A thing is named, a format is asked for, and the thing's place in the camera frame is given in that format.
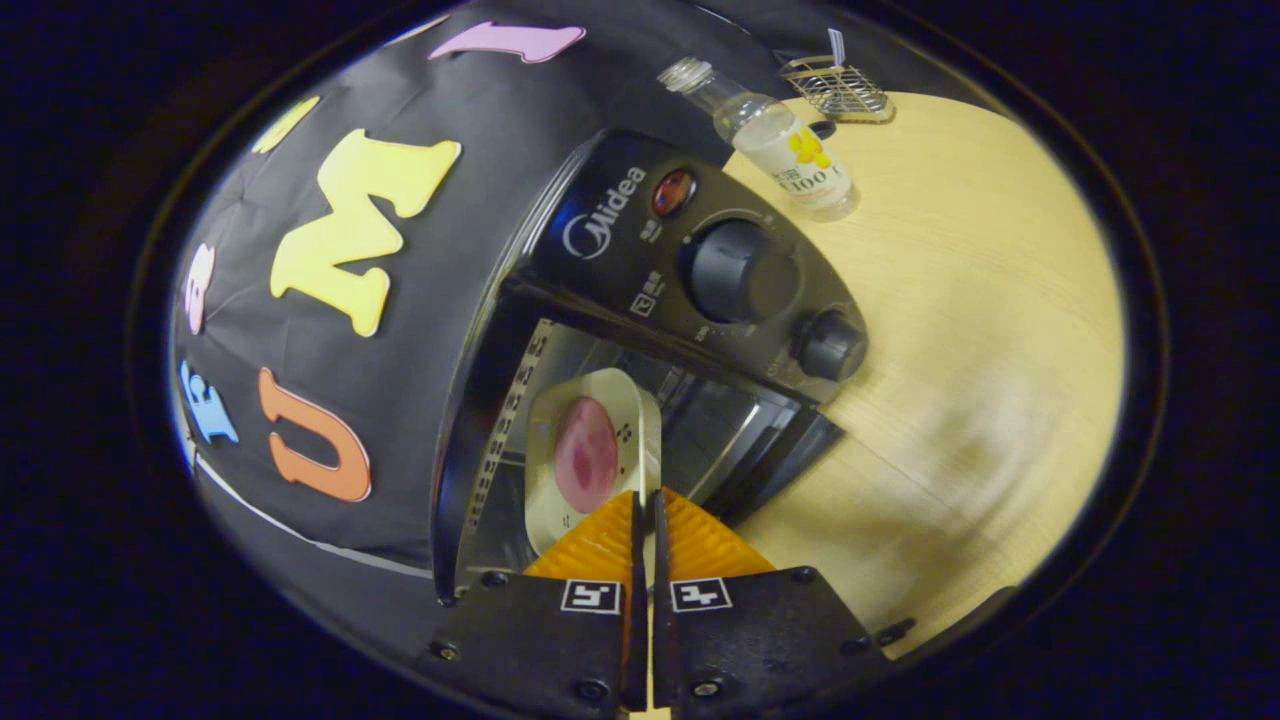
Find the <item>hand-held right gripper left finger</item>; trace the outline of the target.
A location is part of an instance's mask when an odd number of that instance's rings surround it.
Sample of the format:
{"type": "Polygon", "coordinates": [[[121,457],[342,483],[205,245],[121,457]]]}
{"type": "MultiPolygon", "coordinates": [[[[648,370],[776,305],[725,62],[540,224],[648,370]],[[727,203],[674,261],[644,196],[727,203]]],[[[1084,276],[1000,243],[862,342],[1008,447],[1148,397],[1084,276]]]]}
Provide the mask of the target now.
{"type": "Polygon", "coordinates": [[[646,708],[641,501],[625,491],[526,571],[485,571],[430,643],[430,674],[532,720],[646,708]]]}

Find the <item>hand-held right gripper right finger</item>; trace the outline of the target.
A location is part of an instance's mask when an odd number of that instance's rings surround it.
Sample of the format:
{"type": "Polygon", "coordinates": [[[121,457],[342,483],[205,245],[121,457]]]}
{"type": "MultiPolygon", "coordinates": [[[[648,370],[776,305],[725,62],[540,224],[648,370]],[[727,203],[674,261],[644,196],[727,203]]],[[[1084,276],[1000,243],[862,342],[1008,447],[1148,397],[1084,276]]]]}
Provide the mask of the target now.
{"type": "Polygon", "coordinates": [[[671,720],[797,720],[888,675],[914,618],[870,629],[818,569],[774,568],[671,489],[650,507],[652,703],[671,720]]]}

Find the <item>white square plate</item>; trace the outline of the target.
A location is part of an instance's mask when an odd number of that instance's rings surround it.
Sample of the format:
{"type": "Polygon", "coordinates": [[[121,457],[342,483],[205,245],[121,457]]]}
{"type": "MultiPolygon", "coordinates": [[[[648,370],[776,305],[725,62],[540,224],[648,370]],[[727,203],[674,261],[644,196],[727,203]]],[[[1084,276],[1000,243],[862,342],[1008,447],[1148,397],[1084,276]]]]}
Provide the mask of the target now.
{"type": "Polygon", "coordinates": [[[593,514],[576,512],[566,503],[556,487],[552,468],[561,415],[580,396],[594,398],[605,407],[617,439],[614,487],[599,509],[626,491],[637,492],[645,503],[660,486],[660,410],[653,393],[631,375],[618,368],[605,368],[541,389],[532,400],[526,425],[524,514],[527,538],[539,555],[593,514]]]}

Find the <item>pink ham slice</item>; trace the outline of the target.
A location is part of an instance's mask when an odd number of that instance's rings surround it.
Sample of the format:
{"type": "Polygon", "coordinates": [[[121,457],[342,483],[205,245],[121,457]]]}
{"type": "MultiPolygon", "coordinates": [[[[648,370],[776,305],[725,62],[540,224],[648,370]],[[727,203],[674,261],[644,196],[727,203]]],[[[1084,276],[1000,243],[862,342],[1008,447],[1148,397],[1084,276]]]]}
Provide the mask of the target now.
{"type": "Polygon", "coordinates": [[[605,407],[588,396],[573,398],[559,418],[553,448],[556,487],[566,503],[584,515],[612,495],[618,448],[605,407]]]}

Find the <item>black electric oven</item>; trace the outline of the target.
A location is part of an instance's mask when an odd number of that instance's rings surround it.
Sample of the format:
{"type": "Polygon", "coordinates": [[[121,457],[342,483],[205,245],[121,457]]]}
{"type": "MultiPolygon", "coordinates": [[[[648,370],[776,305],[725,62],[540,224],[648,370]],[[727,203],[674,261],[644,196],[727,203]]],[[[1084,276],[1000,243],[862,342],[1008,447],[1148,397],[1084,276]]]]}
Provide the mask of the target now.
{"type": "Polygon", "coordinates": [[[445,406],[431,575],[451,605],[526,568],[534,404],[617,370],[655,401],[660,480],[730,527],[842,432],[820,414],[863,364],[867,323],[833,264],[759,193],[666,142],[609,129],[575,149],[495,259],[445,406]]]}

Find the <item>clear bottle with yellow label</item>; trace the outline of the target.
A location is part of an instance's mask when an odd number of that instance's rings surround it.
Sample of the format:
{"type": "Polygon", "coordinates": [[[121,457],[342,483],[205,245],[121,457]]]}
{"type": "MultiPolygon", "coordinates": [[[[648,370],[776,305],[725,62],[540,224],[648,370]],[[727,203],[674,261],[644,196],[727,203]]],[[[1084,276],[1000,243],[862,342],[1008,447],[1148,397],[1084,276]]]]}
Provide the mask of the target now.
{"type": "Polygon", "coordinates": [[[716,133],[812,219],[835,222],[858,208],[860,193],[841,161],[780,100],[753,92],[694,56],[678,59],[657,79],[708,114],[716,133]]]}

